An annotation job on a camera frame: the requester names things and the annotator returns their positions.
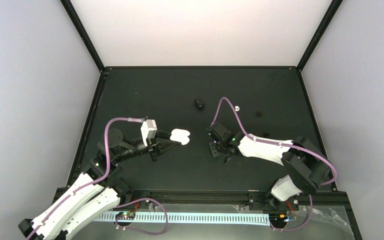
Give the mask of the black frame post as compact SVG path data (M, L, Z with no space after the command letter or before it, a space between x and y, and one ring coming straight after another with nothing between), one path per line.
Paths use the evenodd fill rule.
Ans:
M105 65L103 61L101 60L95 46L93 45L93 42L91 38L89 37L89 34L87 33L86 28L84 27L73 3L71 0L60 0L65 12L67 13L69 19L71 20L73 26L75 27L78 35L80 36L80 39L82 40L84 46L86 47L89 55L91 56L93 62L95 63L97 69L100 72L103 72L105 69Z
M336 12L340 8L343 0L332 0L323 15L319 25L317 26L309 44L307 45L302 57L300 58L296 69L299 73L303 71L306 64L308 63L309 59L311 58L313 52L315 51L318 43L322 39L324 33L326 32L328 26L330 25L331 21L333 20Z

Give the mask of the black front mounting rail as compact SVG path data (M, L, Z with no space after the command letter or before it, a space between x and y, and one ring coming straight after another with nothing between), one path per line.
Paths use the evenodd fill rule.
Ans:
M142 198L154 199L161 204L215 204L215 205L257 205L270 206L275 210L287 206L265 191L229 191L229 190L160 190L134 189L121 198L120 204ZM321 191L312 195L314 206L351 206L344 191Z

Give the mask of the clear plastic sheet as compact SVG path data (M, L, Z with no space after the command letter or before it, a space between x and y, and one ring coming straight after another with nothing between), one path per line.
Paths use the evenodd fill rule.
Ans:
M237 225L224 230L230 240L354 240L346 209L339 205L299 208L283 231L269 226Z

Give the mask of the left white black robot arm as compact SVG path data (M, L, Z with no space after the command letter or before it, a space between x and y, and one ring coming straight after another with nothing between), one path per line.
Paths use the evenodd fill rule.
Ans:
M146 154L155 161L190 141L190 132L178 128L165 132L151 127L141 134L127 140L119 129L109 128L98 154L75 182L43 213L18 224L23 236L27 240L71 240L104 212L133 200L133 188L121 177L121 162Z

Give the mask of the right black frame post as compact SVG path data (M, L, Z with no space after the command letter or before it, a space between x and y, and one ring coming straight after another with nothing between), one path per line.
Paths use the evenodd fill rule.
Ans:
M308 63L309 59L311 58L313 52L315 51L318 43L322 39L324 33L326 32L328 26L330 25L331 21L333 20L336 12L340 8L343 0L332 0L323 15L319 25L317 26L309 44L307 45L302 57L300 58L296 69L299 73L303 71L306 64Z

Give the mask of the left black frame post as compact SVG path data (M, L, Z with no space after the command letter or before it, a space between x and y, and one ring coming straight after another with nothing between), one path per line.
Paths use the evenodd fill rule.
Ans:
M82 40L84 46L86 47L89 55L91 56L93 62L95 63L97 69L100 72L103 72L105 69L105 65L103 61L101 60L95 46L93 45L93 42L91 38L89 37L89 34L87 33L86 28L84 27L73 3L71 0L60 0L65 12L67 13L69 19L71 20L73 26L75 27L78 35L80 36L80 39Z

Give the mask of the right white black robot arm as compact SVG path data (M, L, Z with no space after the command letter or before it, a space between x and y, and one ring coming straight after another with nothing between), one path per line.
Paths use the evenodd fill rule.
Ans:
M284 167L286 175L275 181L266 193L265 204L279 209L290 197L315 194L325 184L332 164L306 138L274 140L244 132L234 133L220 123L208 130L209 143L214 157L225 156L227 163L233 156L258 158Z

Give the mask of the white earbud charging case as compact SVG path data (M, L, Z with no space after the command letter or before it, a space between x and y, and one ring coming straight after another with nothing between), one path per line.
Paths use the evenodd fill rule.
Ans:
M184 146L190 142L190 134L191 133L186 129L175 128L171 131L169 139L171 141L179 142Z

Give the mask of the black oval object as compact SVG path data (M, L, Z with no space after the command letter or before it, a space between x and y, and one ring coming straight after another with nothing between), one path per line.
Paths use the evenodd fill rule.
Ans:
M205 107L205 101L200 97L194 99L194 104L200 110Z

